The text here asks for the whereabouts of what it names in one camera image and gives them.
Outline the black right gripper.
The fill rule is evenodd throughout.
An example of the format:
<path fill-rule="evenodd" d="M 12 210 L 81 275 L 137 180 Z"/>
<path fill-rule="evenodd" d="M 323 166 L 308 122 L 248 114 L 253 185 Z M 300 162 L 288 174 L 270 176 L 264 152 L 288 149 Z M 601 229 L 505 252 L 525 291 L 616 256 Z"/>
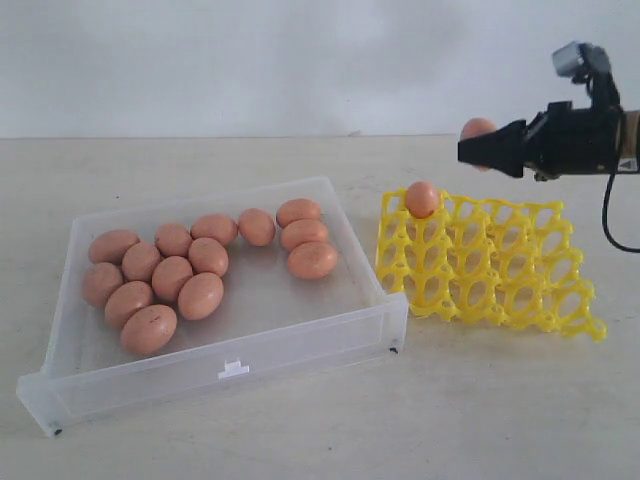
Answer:
<path fill-rule="evenodd" d="M 618 107 L 575 109 L 570 101 L 553 102 L 527 127 L 516 120 L 475 141 L 485 141 L 490 170 L 507 176 L 523 176 L 524 166 L 537 179 L 609 174 L 620 158 L 620 124 Z"/>

